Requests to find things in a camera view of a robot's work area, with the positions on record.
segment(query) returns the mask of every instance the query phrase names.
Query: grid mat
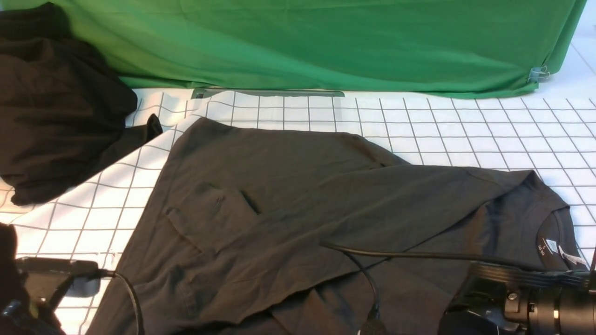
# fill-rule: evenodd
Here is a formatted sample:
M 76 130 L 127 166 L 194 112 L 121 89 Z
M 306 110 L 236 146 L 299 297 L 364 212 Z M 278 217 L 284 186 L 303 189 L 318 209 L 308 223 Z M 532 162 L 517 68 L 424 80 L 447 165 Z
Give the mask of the grid mat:
M 578 247 L 596 243 L 596 100 L 255 97 L 223 92 L 185 100 L 139 94 L 127 126 L 158 115 L 164 134 L 47 204 L 16 207 L 0 180 L 0 222 L 17 227 L 19 256 L 94 260 L 116 267 L 175 141 L 199 117 L 240 128 L 350 132 L 413 164 L 534 169 L 571 205 Z M 84 334 L 103 295 L 67 297 L 68 335 Z

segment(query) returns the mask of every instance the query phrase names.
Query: black t-shirt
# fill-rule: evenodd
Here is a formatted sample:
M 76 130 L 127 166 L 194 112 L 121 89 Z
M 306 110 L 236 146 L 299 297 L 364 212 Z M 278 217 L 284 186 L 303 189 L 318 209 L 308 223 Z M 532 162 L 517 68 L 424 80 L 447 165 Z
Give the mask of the black t-shirt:
M 568 269 L 539 253 L 545 225 L 575 250 L 567 204 L 532 171 L 416 166 L 351 134 L 200 119 L 173 147 L 117 270 L 135 284 L 148 335 L 356 334 L 370 287 L 322 240 Z M 394 334 L 436 334 L 469 266 L 359 259 Z M 87 334 L 134 332 L 128 295 L 110 284 Z

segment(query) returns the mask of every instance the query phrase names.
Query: black device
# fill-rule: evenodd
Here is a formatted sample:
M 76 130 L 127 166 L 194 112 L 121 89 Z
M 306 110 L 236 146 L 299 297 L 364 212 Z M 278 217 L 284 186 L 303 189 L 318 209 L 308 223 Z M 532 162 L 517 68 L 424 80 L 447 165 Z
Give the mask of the black device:
M 322 246 L 344 253 L 374 295 L 359 335 L 386 335 L 375 283 L 353 255 L 472 260 L 466 280 L 439 323 L 439 335 L 596 335 L 596 252 L 589 271 L 542 271 L 507 259 L 458 254 L 392 253 Z
M 25 257 L 15 261 L 21 283 L 31 300 L 25 305 L 12 300 L 2 306 L 0 317 L 34 335 L 63 335 L 56 322 L 48 319 L 65 296 L 91 297 L 100 290 L 100 279 L 122 280 L 131 297 L 136 315 L 137 334 L 144 335 L 143 317 L 132 283 L 114 271 L 99 269 L 96 262 L 53 258 Z

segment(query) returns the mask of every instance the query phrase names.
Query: black cable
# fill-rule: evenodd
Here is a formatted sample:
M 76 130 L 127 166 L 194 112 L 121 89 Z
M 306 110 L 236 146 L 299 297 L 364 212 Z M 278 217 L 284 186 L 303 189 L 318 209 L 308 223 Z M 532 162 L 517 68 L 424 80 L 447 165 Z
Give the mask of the black cable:
M 475 260 L 477 262 L 492 263 L 497 265 L 512 266 L 526 271 L 542 272 L 544 269 L 536 266 L 508 260 L 501 257 L 466 255 L 461 253 L 427 253 L 427 252 L 372 252 L 368 250 L 353 249 L 350 247 L 338 246 L 337 244 L 322 242 L 322 247 L 333 249 L 342 253 L 353 255 L 378 257 L 378 258 L 426 258 L 426 259 L 449 259 L 449 260 Z
M 360 263 L 356 257 L 354 257 L 353 255 L 351 255 L 350 253 L 343 253 L 344 255 L 346 255 L 354 264 L 356 264 L 356 266 L 360 269 L 360 271 L 362 271 L 362 273 L 364 274 L 364 276 L 367 278 L 368 283 L 371 286 L 372 289 L 372 306 L 370 311 L 368 311 L 368 316 L 367 316 L 367 320 L 377 320 L 379 319 L 379 311 L 378 311 L 378 293 L 377 293 L 377 285 L 373 280 L 373 277 L 370 275 L 370 273 L 368 273 L 368 271 L 364 268 L 364 266 L 362 265 L 362 263 Z
M 102 278 L 118 278 L 124 282 L 126 286 L 126 290 L 128 291 L 128 295 L 131 297 L 132 301 L 132 308 L 135 311 L 136 317 L 136 333 L 137 335 L 145 335 L 145 327 L 143 326 L 143 314 L 141 312 L 141 304 L 139 303 L 139 298 L 136 296 L 136 292 L 132 283 L 126 279 L 123 275 L 119 274 L 116 271 L 109 271 L 109 270 L 100 270 L 100 277 Z

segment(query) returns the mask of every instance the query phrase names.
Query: power cord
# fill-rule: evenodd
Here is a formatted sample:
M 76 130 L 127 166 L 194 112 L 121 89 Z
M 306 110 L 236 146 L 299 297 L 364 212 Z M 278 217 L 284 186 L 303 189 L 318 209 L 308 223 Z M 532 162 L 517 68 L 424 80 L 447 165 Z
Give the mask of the power cord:
M 132 308 L 135 311 L 135 318 L 136 318 L 136 333 L 137 335 L 145 335 L 145 327 L 143 323 L 143 314 L 141 312 L 141 304 L 139 303 L 139 298 L 136 296 L 136 292 L 132 283 L 126 279 L 123 275 L 119 274 L 116 271 L 110 271 L 106 269 L 99 270 L 100 278 L 118 278 L 120 279 L 124 285 L 126 286 L 126 290 L 128 291 L 128 295 L 131 297 Z
M 516 262 L 501 257 L 493 256 L 479 256 L 479 255 L 465 255 L 461 253 L 428 253 L 428 252 L 373 252 L 368 250 L 354 249 L 350 247 L 343 247 L 337 244 L 322 242 L 322 247 L 336 250 L 342 253 L 350 253 L 352 255 L 369 256 L 377 258 L 425 258 L 425 259 L 449 259 L 449 260 L 474 260 L 476 262 L 492 263 L 497 265 L 511 266 L 525 271 L 544 271 L 531 264 Z

